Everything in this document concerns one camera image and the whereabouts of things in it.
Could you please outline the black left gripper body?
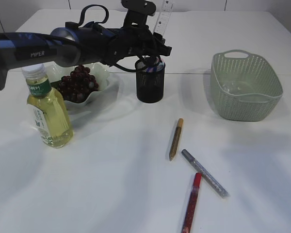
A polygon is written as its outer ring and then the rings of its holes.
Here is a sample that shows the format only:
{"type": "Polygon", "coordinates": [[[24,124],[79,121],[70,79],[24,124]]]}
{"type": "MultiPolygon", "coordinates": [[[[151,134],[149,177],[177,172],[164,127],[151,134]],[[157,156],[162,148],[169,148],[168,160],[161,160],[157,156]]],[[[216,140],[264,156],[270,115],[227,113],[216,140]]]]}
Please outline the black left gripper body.
{"type": "Polygon", "coordinates": [[[108,42],[104,64],[114,66],[118,61],[132,56],[170,56],[170,46],[156,43],[153,33],[146,27],[110,29],[114,36],[108,42]]]}

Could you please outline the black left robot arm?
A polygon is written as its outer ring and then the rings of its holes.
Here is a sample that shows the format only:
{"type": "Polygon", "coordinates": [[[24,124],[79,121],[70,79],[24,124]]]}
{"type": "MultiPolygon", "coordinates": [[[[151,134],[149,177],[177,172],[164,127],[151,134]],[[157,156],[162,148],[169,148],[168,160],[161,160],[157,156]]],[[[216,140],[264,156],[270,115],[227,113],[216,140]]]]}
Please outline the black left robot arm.
{"type": "Polygon", "coordinates": [[[143,28],[106,29],[100,25],[56,28],[51,34],[0,33],[0,90],[11,69],[55,62],[72,67],[101,62],[114,66],[132,56],[169,56],[172,48],[157,33],[143,28]]]}

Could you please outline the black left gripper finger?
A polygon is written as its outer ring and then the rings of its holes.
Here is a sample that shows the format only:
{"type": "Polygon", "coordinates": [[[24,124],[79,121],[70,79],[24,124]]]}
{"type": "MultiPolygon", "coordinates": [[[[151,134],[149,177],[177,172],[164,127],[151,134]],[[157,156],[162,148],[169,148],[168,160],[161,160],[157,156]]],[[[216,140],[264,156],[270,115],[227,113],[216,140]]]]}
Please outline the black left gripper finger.
{"type": "Polygon", "coordinates": [[[158,65],[158,58],[156,56],[148,56],[144,58],[146,67],[156,67],[158,65]]]}
{"type": "Polygon", "coordinates": [[[163,36],[157,32],[153,33],[153,36],[155,38],[156,43],[160,44],[160,45],[164,45],[165,44],[165,39],[163,38],[163,36]]]}

